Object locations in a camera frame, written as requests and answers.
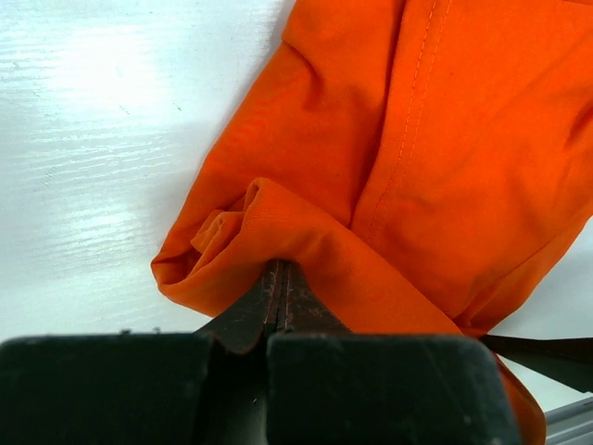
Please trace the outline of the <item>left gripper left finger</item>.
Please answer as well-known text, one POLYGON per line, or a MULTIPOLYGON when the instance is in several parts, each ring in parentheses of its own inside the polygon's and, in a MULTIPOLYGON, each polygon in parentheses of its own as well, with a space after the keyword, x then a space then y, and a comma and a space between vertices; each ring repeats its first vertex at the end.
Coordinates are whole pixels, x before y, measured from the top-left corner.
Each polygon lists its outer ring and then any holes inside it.
POLYGON ((284 301, 284 262, 270 261, 254 285, 196 333, 213 336, 227 351, 248 354, 276 331, 284 301))

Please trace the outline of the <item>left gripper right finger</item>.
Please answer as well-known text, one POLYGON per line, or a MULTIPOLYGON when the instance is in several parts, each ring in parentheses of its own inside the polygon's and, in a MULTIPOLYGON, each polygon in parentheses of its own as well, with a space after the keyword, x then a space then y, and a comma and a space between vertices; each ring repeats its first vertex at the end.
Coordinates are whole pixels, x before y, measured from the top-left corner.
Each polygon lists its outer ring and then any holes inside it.
POLYGON ((277 331, 346 334, 350 330, 313 293, 302 268, 282 262, 277 331))

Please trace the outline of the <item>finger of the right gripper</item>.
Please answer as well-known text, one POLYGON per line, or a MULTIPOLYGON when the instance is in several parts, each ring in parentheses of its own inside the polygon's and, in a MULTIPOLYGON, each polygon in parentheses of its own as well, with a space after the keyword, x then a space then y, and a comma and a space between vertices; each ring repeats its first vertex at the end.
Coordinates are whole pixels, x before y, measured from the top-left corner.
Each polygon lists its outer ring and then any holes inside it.
POLYGON ((592 391, 592 338, 531 339, 482 336, 496 354, 569 388, 592 391))

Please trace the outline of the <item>orange t shirt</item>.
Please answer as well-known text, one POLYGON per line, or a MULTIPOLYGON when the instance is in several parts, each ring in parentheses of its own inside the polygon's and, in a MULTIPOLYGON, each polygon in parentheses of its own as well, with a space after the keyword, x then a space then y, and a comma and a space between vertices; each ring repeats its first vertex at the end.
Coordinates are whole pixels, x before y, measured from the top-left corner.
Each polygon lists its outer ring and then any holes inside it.
POLYGON ((588 1, 298 1, 151 264, 209 316, 272 259, 358 333, 480 337, 592 215, 588 1))

